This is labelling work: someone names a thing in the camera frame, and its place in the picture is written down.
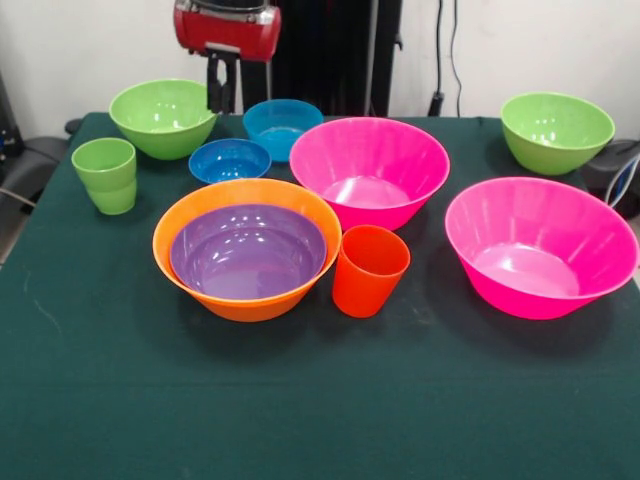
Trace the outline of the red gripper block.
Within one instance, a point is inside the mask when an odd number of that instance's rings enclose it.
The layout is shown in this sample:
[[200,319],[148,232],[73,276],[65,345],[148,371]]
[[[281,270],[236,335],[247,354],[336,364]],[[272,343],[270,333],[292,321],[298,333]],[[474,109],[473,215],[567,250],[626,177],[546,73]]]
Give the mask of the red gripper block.
[[[267,2],[254,8],[231,8],[229,4],[221,7],[214,2],[175,2],[173,23],[178,43],[184,49],[208,56],[208,109],[234,113],[236,55],[242,60],[269,62],[277,48],[282,17],[280,9]],[[218,78],[219,59],[215,52],[223,52],[224,86]]]

